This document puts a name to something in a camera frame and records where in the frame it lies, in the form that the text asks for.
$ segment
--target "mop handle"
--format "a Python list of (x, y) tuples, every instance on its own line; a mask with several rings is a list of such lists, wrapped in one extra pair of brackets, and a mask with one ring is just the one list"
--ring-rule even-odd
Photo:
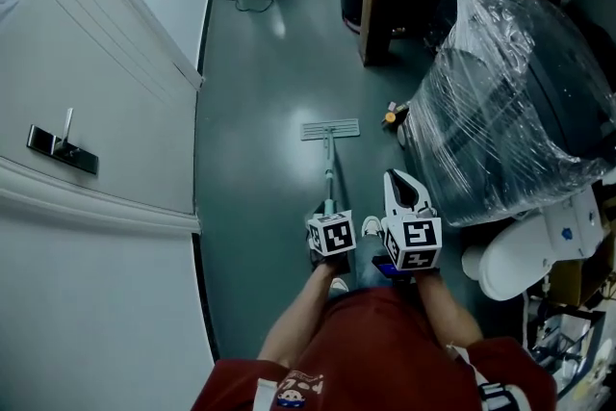
[(327, 187), (327, 198), (325, 199), (325, 215), (334, 214), (334, 160), (336, 159), (336, 148), (334, 147), (334, 131), (328, 127), (325, 132), (325, 147), (327, 148), (327, 164), (325, 167), (325, 183)]

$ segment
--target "red shirt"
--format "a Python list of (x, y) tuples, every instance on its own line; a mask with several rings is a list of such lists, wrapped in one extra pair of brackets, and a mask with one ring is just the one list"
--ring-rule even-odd
[[(489, 382), (516, 385), (533, 411), (556, 407), (552, 377), (509, 338), (467, 348)], [(438, 345), (425, 315), (392, 288), (348, 295), (325, 311), (294, 369), (221, 360), (192, 411), (252, 410), (257, 380), (277, 382), (272, 410), (480, 411), (473, 369)]]

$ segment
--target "clear plastic sheet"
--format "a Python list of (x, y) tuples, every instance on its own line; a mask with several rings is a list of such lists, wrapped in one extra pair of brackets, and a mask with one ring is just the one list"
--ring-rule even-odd
[(404, 130), (448, 224), (553, 204), (613, 168), (614, 96), (561, 10), (547, 0), (442, 5), (449, 12), (440, 16), (455, 22), (409, 102)]

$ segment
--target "shirt sleeve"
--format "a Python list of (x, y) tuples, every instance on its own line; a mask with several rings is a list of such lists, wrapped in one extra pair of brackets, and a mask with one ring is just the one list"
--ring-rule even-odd
[(467, 348), (471, 363), (490, 383), (515, 385), (533, 411), (556, 409), (556, 382), (512, 338), (480, 341)]
[(251, 410), (259, 378), (281, 382), (288, 373), (271, 361), (219, 360), (192, 411)]

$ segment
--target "white cube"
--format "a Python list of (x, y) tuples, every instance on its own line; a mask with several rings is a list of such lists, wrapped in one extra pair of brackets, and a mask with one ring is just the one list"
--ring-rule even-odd
[(397, 270), (436, 267), (443, 246), (440, 218), (406, 215), (388, 217), (381, 222), (385, 230), (385, 247)]
[(355, 248), (351, 211), (308, 219), (309, 244), (321, 255), (334, 255)]

